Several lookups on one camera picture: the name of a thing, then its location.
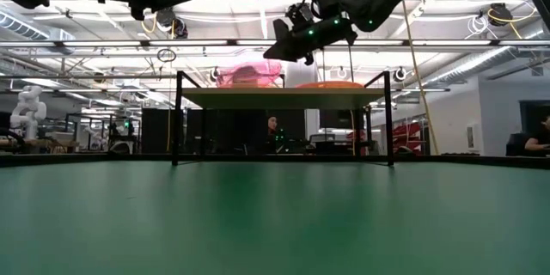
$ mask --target green table surface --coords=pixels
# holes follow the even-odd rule
[[[550,274],[550,173],[447,163],[2,168],[0,274]]]

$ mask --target ceiling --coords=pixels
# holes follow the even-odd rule
[[[301,0],[192,0],[174,8],[175,13],[182,18],[189,31],[189,39],[214,40],[214,39],[274,39],[272,21],[275,18],[284,18],[286,8]],[[480,11],[487,11],[491,3],[506,3],[507,8],[515,18],[532,15],[534,10],[529,0],[406,0],[406,10],[411,12],[419,9],[422,11],[418,18],[412,19],[411,34],[414,39],[452,39],[464,40],[468,38],[491,38],[492,34],[498,37],[508,36],[512,33],[510,27],[489,26],[482,33],[473,34],[473,16]],[[134,21],[130,16],[127,3],[107,1],[99,4],[96,0],[52,0],[49,8],[38,7],[34,10],[24,9],[10,0],[0,0],[0,9],[9,9],[45,27],[61,28],[74,35],[76,40],[153,40],[167,39],[169,34],[158,27],[151,30],[154,25],[153,15],[148,14],[144,25],[140,21]],[[404,9],[398,5],[394,13],[380,28],[373,33],[361,33],[359,39],[406,39],[406,27],[403,21]],[[522,28],[538,20],[538,14],[516,24]],[[23,37],[8,30],[0,28],[0,40],[24,40]],[[118,75],[136,75],[152,73],[152,69],[162,67],[166,74],[177,70],[184,70],[202,86],[212,86],[209,82],[209,74],[215,67],[232,67],[239,63],[262,59],[263,50],[259,48],[242,49],[235,46],[182,48],[183,52],[170,64],[163,64],[154,56],[156,50],[136,51],[135,49],[106,49],[105,52],[124,53],[124,57],[115,54],[101,57],[101,51],[97,49],[80,48],[69,56],[51,53],[45,50],[31,51],[26,49],[12,49],[19,55],[33,58],[35,61],[61,70],[61,58],[65,58],[65,66],[73,67],[71,74],[90,75],[97,72]],[[420,73],[427,75],[437,68],[442,67],[464,53],[458,52],[431,52],[424,50],[416,53]],[[315,55],[317,67],[325,68],[324,77],[327,80],[340,79],[338,72],[340,67],[344,70],[350,68],[350,55],[348,52],[317,52]],[[413,58],[409,51],[388,52],[380,51],[353,52],[351,61],[355,73],[355,80],[366,83],[373,76],[385,69],[394,69],[400,66],[411,69]],[[142,80],[145,87],[168,88],[174,85],[168,79]]]

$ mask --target pink object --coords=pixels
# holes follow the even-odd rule
[[[279,61],[266,60],[238,64],[232,69],[218,69],[218,87],[269,87],[281,74]]]

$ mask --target metal frame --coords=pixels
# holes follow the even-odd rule
[[[377,80],[379,80],[380,78],[383,78],[383,81],[384,81],[384,101],[385,101],[385,104],[386,104],[386,124],[387,124],[387,128],[389,128],[388,130],[386,130],[386,143],[387,143],[387,148],[388,148],[388,153],[386,156],[384,156],[383,158],[385,159],[385,161],[388,163],[388,166],[389,167],[392,167],[394,165],[394,152],[393,152],[393,149],[394,149],[394,136],[393,136],[393,131],[391,130],[392,128],[392,124],[393,124],[393,121],[392,121],[392,108],[391,108],[391,100],[392,100],[392,97],[391,97],[391,79],[390,79],[390,74],[391,72],[390,71],[384,71],[382,73],[380,73],[378,76],[376,76],[375,78],[373,78],[372,80],[370,80],[369,82],[367,82],[364,87],[367,88],[369,87],[371,84],[373,84],[374,82],[376,82]],[[182,84],[183,84],[183,78],[186,78],[189,82],[191,83],[195,83],[195,81],[193,81],[193,79],[185,74],[185,72],[183,71],[178,71],[177,72],[177,77],[176,77],[176,102],[175,102],[175,108],[174,108],[174,116],[172,118],[172,132],[174,133],[174,138],[172,139],[172,155],[171,155],[171,161],[172,161],[172,165],[173,166],[176,166],[178,165],[178,161],[180,160],[181,158],[181,155],[179,154],[179,151],[180,151],[180,147],[181,147],[181,140],[180,140],[180,137],[181,137],[181,133],[182,133],[182,130],[183,130],[183,119],[181,117],[181,114],[183,112],[182,108],[181,108],[181,97],[183,96],[183,89],[182,89]],[[355,144],[354,144],[354,152],[355,152],[355,156],[353,156],[356,160],[356,161],[362,161],[365,156],[361,156],[361,147],[364,147],[364,146],[368,146],[370,147],[372,145],[372,126],[370,125],[370,110],[368,111],[368,120],[367,120],[367,143],[362,143],[361,142],[361,129],[360,126],[358,124],[361,123],[361,118],[363,117],[364,115],[364,111],[365,109],[364,108],[358,108],[356,110],[354,110],[353,112],[353,122],[355,123],[355,131],[353,132],[354,133],[354,139],[355,139]],[[207,155],[206,154],[206,114],[208,113],[208,110],[206,108],[203,109],[203,112],[202,112],[202,115],[201,115],[201,140],[200,140],[200,153],[198,156],[194,156],[194,160],[203,160],[203,161],[209,161],[211,159],[213,159],[214,157],[217,157],[219,158],[219,156],[216,156],[216,155]],[[267,161],[280,161],[280,158],[281,156],[266,156],[266,160]],[[310,161],[311,159],[310,158],[305,158],[307,156],[304,156],[304,158],[302,158],[304,161]]]

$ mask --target shelf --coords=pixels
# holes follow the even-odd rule
[[[183,96],[213,109],[355,109],[384,96],[383,89],[183,89]]]

